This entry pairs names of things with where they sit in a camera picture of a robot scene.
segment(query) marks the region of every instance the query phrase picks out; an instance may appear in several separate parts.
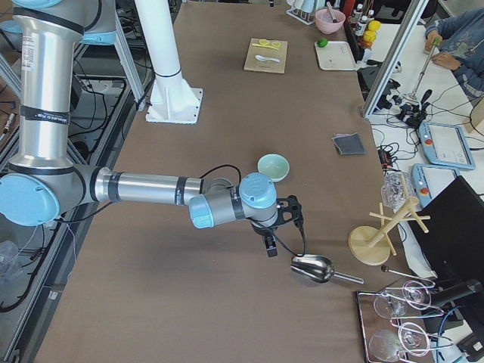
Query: person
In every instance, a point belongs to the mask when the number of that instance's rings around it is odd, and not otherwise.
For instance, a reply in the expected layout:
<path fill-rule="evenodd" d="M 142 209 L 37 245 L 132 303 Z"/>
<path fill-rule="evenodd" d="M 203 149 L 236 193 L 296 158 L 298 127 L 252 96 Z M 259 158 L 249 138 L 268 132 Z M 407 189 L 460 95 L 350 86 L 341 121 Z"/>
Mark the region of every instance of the person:
<path fill-rule="evenodd" d="M 484 8 L 436 20 L 425 32 L 425 49 L 442 43 L 432 62 L 451 70 L 470 100 L 484 95 Z"/>

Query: round wooden base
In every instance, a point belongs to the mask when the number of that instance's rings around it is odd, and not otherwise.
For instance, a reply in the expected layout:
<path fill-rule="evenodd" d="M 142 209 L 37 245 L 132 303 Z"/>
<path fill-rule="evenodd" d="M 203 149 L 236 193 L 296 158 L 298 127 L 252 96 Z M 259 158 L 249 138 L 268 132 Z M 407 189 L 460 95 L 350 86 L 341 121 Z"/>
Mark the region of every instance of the round wooden base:
<path fill-rule="evenodd" d="M 351 231 L 348 237 L 348 245 L 351 253 L 359 261 L 366 265 L 381 265 L 390 256 L 390 247 L 384 238 L 373 247 L 368 246 L 368 241 L 378 232 L 376 228 L 361 225 Z"/>

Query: brown table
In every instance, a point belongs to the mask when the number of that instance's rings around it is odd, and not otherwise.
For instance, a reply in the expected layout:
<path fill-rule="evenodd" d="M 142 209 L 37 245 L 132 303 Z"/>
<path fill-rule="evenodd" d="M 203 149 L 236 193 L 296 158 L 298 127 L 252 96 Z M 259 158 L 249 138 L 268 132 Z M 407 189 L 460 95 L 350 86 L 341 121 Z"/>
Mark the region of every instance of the brown table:
<path fill-rule="evenodd" d="M 318 69 L 321 38 L 285 7 L 190 2 L 175 34 L 184 77 L 203 87 L 195 126 L 138 117 L 118 171 L 199 176 L 223 163 L 244 174 L 266 153 L 283 154 L 309 252 L 363 277 L 361 287 L 316 284 L 290 270 L 279 248 L 269 259 L 249 222 L 197 230 L 185 207 L 120 203 L 95 217 L 37 362 L 277 362 L 363 360 L 354 291 L 395 276 L 362 265 L 347 246 L 358 225 L 378 226 L 382 173 L 354 72 Z M 330 36 L 343 38 L 343 31 Z M 243 71 L 250 38 L 289 42 L 284 75 Z M 368 153 L 341 157 L 334 133 L 358 132 Z M 230 169 L 213 174 L 236 180 Z M 292 225 L 280 237 L 301 249 Z M 403 252 L 391 268 L 405 267 Z"/>

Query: wooden cutting board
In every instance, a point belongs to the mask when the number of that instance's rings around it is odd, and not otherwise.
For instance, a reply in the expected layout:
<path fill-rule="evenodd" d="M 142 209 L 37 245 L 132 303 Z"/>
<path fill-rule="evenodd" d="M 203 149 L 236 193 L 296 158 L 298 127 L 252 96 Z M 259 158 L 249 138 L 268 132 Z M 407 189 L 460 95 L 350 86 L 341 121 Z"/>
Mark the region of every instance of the wooden cutting board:
<path fill-rule="evenodd" d="M 281 47 L 276 50 L 253 46 L 253 44 L 259 44 L 259 40 L 260 39 L 258 38 L 252 38 L 250 40 L 244 70 L 252 70 L 254 72 L 284 73 L 286 68 L 287 42 L 284 40 L 277 40 L 277 42 L 281 43 Z M 263 57 L 278 58 L 281 60 L 281 62 L 276 63 L 272 60 L 257 60 L 256 55 L 258 54 L 262 55 Z"/>

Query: green lime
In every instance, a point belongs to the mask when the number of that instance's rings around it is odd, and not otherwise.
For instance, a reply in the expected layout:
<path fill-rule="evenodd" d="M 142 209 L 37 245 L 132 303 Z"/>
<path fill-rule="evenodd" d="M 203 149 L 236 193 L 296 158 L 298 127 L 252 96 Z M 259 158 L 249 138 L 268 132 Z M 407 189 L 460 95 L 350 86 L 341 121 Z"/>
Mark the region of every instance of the green lime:
<path fill-rule="evenodd" d="M 318 47 L 319 48 L 324 48 L 327 45 L 327 39 L 326 38 L 321 38 L 318 40 Z"/>

